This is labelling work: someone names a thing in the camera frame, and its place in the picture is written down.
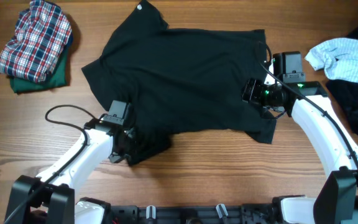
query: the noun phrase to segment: plaid cloth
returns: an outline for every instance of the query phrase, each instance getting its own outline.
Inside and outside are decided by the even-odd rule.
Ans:
[[[0,53],[0,73],[42,83],[52,74],[71,26],[57,5],[34,0],[19,14],[15,36]]]

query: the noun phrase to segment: black shirt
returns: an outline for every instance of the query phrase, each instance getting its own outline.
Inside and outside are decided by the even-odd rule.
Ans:
[[[249,78],[266,77],[254,53],[264,31],[168,29],[153,5],[139,5],[100,58],[82,68],[103,108],[131,102],[135,125],[146,135],[235,129],[271,143],[276,121],[241,100]]]

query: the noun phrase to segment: green cloth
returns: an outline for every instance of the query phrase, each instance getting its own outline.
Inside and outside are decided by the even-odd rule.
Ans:
[[[23,80],[20,78],[11,78],[11,88],[14,93],[24,93],[30,91],[37,91],[37,90],[48,90],[51,88],[56,88],[60,86],[65,86],[66,83],[66,61],[68,55],[68,48],[66,47],[56,64],[55,70],[52,73],[50,79],[42,84],[36,84],[30,82],[28,80]]]

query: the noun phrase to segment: black cable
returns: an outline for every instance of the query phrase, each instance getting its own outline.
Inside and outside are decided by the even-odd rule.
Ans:
[[[270,51],[270,48],[268,47],[267,44],[258,41],[258,44],[263,44],[266,46],[266,49],[268,51],[270,60],[272,59],[272,52]],[[351,144],[349,143],[349,141],[347,140],[345,134],[343,133],[342,129],[339,127],[339,125],[335,122],[335,120],[328,114],[327,111],[323,110],[321,107],[319,107],[316,103],[314,103],[313,101],[311,101],[309,98],[305,97],[303,94],[298,93],[297,91],[295,91],[293,88],[289,87],[287,84],[285,84],[284,82],[282,82],[280,79],[278,79],[273,73],[271,73],[268,69],[265,68],[265,66],[260,62],[259,58],[258,58],[258,54],[255,48],[255,52],[256,52],[256,59],[258,61],[258,63],[260,64],[260,66],[262,66],[262,68],[269,74],[271,75],[276,81],[278,81],[282,86],[284,86],[286,89],[288,89],[290,92],[292,92],[293,94],[299,96],[302,100],[305,100],[306,102],[310,103],[312,106],[314,106],[317,110],[319,110],[320,112],[322,112],[323,116],[327,117],[328,120],[330,120],[330,122],[332,122],[332,124],[335,126],[335,128],[337,129],[337,131],[339,132],[339,134],[341,135],[343,141],[345,142],[345,145],[347,147],[347,150],[349,151],[354,164],[357,167],[357,174],[358,174],[358,159],[357,159],[357,154],[356,152],[354,152],[354,150],[352,149]]]
[[[79,106],[75,106],[75,105],[58,105],[58,106],[54,106],[53,108],[50,108],[46,113],[45,113],[45,119],[48,122],[54,123],[54,124],[62,124],[65,126],[69,126],[75,129],[78,129],[82,132],[83,136],[84,136],[84,142],[81,146],[81,148],[75,153],[75,155],[73,157],[71,157],[59,170],[57,170],[56,172],[54,172],[52,174],[51,177],[49,177],[44,183],[42,183],[37,189],[35,189],[30,195],[29,197],[24,200],[22,203],[20,203],[15,210],[13,210],[13,212],[6,218],[4,224],[8,224],[9,221],[12,220],[12,218],[19,212],[19,210],[23,207],[26,206],[32,199],[34,199],[35,196],[37,196],[41,190],[47,185],[49,184],[54,178],[58,177],[60,175],[60,173],[62,173],[80,154],[81,152],[84,150],[84,148],[86,147],[86,145],[88,144],[88,135],[86,134],[85,130],[83,128],[80,128],[77,125],[74,124],[70,124],[70,123],[66,123],[66,122],[61,122],[61,121],[54,121],[48,118],[48,115],[50,112],[52,112],[54,109],[57,108],[62,108],[62,107],[72,107],[72,108],[76,108],[79,110],[84,111],[85,113],[87,113],[88,115],[90,115],[92,118],[95,118],[95,116],[93,116],[90,112],[88,112],[87,110],[80,108]]]

